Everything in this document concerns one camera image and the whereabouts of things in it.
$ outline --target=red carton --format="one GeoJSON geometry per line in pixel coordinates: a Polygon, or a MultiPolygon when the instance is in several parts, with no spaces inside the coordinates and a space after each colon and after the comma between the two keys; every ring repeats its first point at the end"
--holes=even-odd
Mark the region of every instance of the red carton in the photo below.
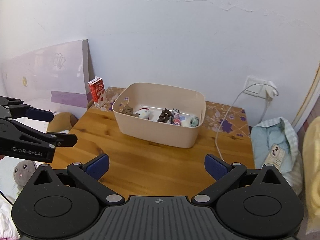
{"type": "Polygon", "coordinates": [[[92,99],[96,107],[102,107],[105,104],[105,90],[102,78],[96,76],[89,82],[92,99]]]}

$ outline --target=yellow blanket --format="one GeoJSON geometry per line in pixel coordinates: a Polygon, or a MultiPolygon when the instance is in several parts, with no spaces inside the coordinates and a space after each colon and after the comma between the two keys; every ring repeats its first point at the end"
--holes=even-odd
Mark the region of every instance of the yellow blanket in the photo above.
{"type": "Polygon", "coordinates": [[[308,225],[306,234],[320,231],[320,117],[308,127],[303,141],[308,225]]]}

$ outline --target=blue gripper pad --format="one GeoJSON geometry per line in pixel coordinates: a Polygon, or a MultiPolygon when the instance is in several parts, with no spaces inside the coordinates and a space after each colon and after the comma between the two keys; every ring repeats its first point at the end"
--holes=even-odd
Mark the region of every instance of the blue gripper pad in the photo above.
{"type": "Polygon", "coordinates": [[[93,177],[95,180],[100,179],[108,170],[110,162],[109,156],[104,154],[99,159],[95,160],[93,163],[90,163],[85,172],[93,177]]]}
{"type": "Polygon", "coordinates": [[[54,115],[53,112],[32,107],[26,111],[26,117],[33,120],[51,122],[54,118],[54,115]]]}
{"type": "Polygon", "coordinates": [[[218,180],[231,171],[232,166],[212,154],[207,154],[204,158],[204,168],[211,177],[218,180]]]}

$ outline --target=packaged snack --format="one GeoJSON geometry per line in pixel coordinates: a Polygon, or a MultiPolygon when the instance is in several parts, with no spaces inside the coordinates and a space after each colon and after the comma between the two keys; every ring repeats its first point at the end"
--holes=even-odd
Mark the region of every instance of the packaged snack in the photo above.
{"type": "Polygon", "coordinates": [[[191,127],[190,117],[189,116],[180,116],[180,125],[184,127],[191,127]]]}
{"type": "Polygon", "coordinates": [[[172,124],[180,125],[180,111],[178,109],[172,110],[172,124]]]}

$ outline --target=stuffed toy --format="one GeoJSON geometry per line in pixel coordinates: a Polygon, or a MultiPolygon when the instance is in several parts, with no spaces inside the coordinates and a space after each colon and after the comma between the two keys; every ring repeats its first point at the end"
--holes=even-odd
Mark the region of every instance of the stuffed toy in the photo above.
{"type": "Polygon", "coordinates": [[[170,118],[171,116],[172,116],[171,112],[165,108],[164,110],[162,110],[161,114],[159,115],[158,122],[171,123],[171,118],[170,118]]]}
{"type": "Polygon", "coordinates": [[[24,160],[19,162],[13,170],[14,181],[18,184],[18,190],[22,190],[36,171],[37,166],[33,161],[24,160]]]}
{"type": "Polygon", "coordinates": [[[197,117],[197,116],[195,116],[195,115],[192,115],[192,116],[190,117],[190,119],[191,119],[191,121],[190,121],[191,127],[196,127],[196,126],[199,125],[199,117],[197,117]]]}
{"type": "Polygon", "coordinates": [[[149,119],[150,117],[150,110],[149,108],[141,108],[139,111],[136,112],[139,115],[139,118],[149,119]]]}
{"type": "Polygon", "coordinates": [[[70,131],[77,122],[78,119],[71,113],[54,113],[54,118],[49,123],[47,132],[70,131]]]}
{"type": "Polygon", "coordinates": [[[131,108],[128,105],[125,105],[125,107],[120,111],[120,113],[122,114],[127,114],[127,115],[131,115],[131,116],[135,116],[135,117],[139,117],[138,113],[133,113],[133,108],[131,108]]]}

